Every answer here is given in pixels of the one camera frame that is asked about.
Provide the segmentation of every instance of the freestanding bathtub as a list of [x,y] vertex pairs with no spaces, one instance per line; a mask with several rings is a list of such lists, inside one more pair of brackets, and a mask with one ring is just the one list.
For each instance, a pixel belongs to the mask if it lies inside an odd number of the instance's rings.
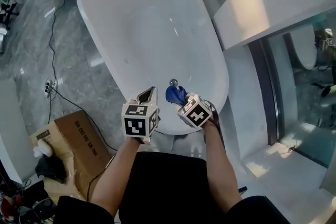
[[158,132],[195,132],[165,100],[172,79],[220,111],[228,72],[203,0],[77,0],[94,43],[128,100],[156,86]]

